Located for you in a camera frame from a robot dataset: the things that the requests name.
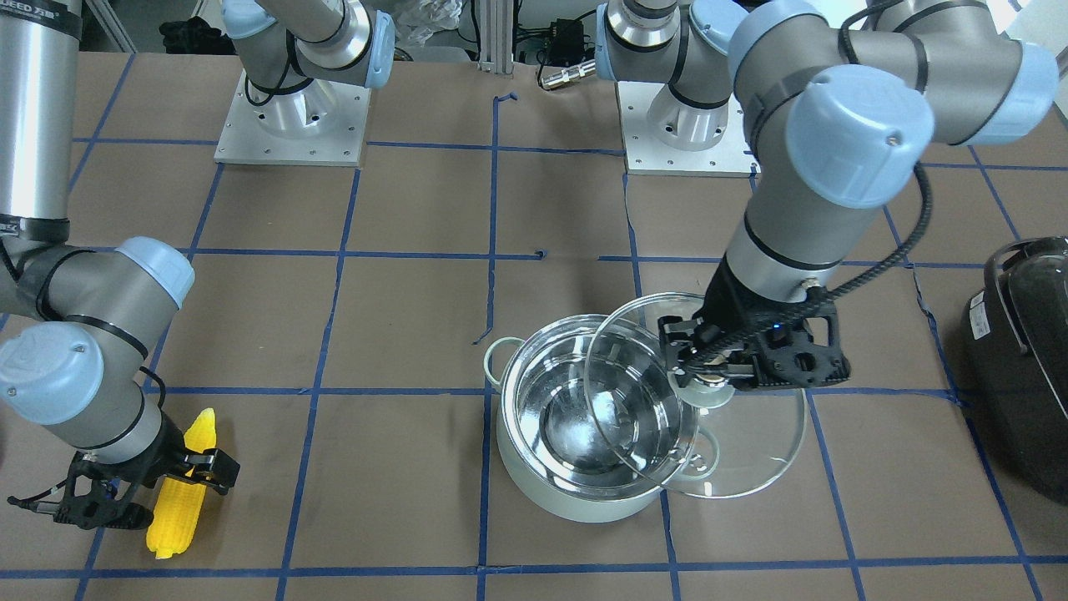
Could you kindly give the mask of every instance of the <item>metal leg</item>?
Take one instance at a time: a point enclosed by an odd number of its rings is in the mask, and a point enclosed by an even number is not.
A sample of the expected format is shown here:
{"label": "metal leg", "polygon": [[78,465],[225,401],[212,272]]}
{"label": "metal leg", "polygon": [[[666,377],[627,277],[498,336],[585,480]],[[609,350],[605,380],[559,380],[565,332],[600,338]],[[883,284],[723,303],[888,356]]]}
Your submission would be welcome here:
{"label": "metal leg", "polygon": [[483,0],[478,4],[482,47],[478,68],[494,75],[512,75],[514,5],[509,0]]}
{"label": "metal leg", "polygon": [[108,0],[85,0],[85,4],[89,10],[92,11],[93,16],[100,23],[104,29],[105,35],[121,51],[132,53],[137,52],[137,47],[134,45],[134,39],[130,38],[129,33],[126,32],[126,28],[123,27],[121,20],[119,20],[119,15],[115,14],[114,9]]}

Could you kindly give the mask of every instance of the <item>light blue joint cap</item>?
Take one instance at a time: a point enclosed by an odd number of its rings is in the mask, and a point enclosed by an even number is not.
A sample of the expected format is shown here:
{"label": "light blue joint cap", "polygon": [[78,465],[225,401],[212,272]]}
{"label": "light blue joint cap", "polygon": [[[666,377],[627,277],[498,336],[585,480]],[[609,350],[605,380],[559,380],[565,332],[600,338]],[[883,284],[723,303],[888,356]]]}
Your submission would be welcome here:
{"label": "light blue joint cap", "polygon": [[731,45],[727,49],[727,66],[731,68],[731,80],[738,77],[738,67],[745,54],[764,37],[764,34],[771,31],[779,23],[798,15],[816,15],[823,18],[823,15],[812,4],[804,0],[774,0],[761,6],[741,21],[741,25],[731,36]]}
{"label": "light blue joint cap", "polygon": [[726,56],[734,32],[749,13],[732,0],[693,0],[690,20],[709,46]]}
{"label": "light blue joint cap", "polygon": [[597,77],[615,81],[615,74],[612,73],[612,60],[608,56],[608,20],[604,18],[604,11],[608,4],[597,5],[597,35],[594,41],[594,60],[597,61]]}
{"label": "light blue joint cap", "polygon": [[103,380],[100,347],[73,323],[36,325],[0,346],[0,396],[34,424],[53,426],[75,417]]}
{"label": "light blue joint cap", "polygon": [[371,37],[371,62],[367,63],[367,83],[372,90],[386,85],[393,72],[393,48],[396,45],[396,26],[383,11],[375,17],[375,33]]}
{"label": "light blue joint cap", "polygon": [[144,236],[127,239],[115,252],[140,265],[171,295],[174,304],[182,309],[182,302],[193,285],[194,275],[193,266],[180,252],[158,239]]}
{"label": "light blue joint cap", "polygon": [[222,22],[231,39],[244,39],[274,25],[277,20],[255,0],[222,0]]}
{"label": "light blue joint cap", "polygon": [[964,144],[1007,144],[1035,128],[1050,111],[1057,95],[1059,74],[1053,52],[1030,42],[1021,43],[1020,72],[1000,107]]}
{"label": "light blue joint cap", "polygon": [[790,108],[786,149],[813,190],[847,208],[881,206],[901,191],[934,135],[923,94],[875,67],[821,70]]}

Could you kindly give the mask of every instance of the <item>metal base plate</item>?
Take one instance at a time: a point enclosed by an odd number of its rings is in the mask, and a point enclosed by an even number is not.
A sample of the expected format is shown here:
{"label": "metal base plate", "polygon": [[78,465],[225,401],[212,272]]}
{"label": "metal base plate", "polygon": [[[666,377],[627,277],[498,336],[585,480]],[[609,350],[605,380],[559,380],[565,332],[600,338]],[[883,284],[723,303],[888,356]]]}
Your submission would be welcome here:
{"label": "metal base plate", "polygon": [[720,142],[706,151],[682,151],[660,141],[646,118],[663,83],[621,81],[619,114],[627,148],[627,171],[635,174],[748,177],[760,172],[742,132],[741,106],[731,96],[731,118]]}
{"label": "metal base plate", "polygon": [[242,72],[215,148],[216,162],[359,167],[371,90],[346,83],[331,85],[337,97],[337,111],[329,121],[324,118],[316,124],[328,128],[307,138],[281,138],[260,125],[256,113],[245,99]]}

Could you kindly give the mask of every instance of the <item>yellow object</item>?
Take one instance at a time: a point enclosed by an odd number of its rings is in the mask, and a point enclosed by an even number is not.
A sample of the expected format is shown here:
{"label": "yellow object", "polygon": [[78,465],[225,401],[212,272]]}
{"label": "yellow object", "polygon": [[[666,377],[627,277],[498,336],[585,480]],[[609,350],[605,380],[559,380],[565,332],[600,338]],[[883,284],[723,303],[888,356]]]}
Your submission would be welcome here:
{"label": "yellow object", "polygon": [[[186,447],[197,453],[215,448],[215,410],[206,409],[197,416],[193,425],[186,430],[185,441]],[[144,537],[148,551],[156,553],[156,559],[169,559],[189,549],[206,488],[173,478],[163,479],[156,501],[155,518]]]}

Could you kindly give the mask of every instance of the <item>transparent lid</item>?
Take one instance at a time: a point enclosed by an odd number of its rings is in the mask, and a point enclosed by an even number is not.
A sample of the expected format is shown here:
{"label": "transparent lid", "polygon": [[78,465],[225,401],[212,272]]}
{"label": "transparent lid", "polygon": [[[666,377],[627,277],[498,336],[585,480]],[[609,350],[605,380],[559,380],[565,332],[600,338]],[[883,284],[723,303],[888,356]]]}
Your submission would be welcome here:
{"label": "transparent lid", "polygon": [[[612,314],[586,352],[585,400],[608,447],[635,474],[691,496],[743,496],[774,483],[797,457],[804,393],[736,394],[725,382],[697,380],[679,389],[659,347],[651,366],[619,369],[633,341],[659,339],[657,320],[689,320],[702,304],[696,294],[665,291],[637,298]],[[643,394],[650,375],[665,375],[674,398],[651,404]],[[634,444],[649,438],[664,442]]]}

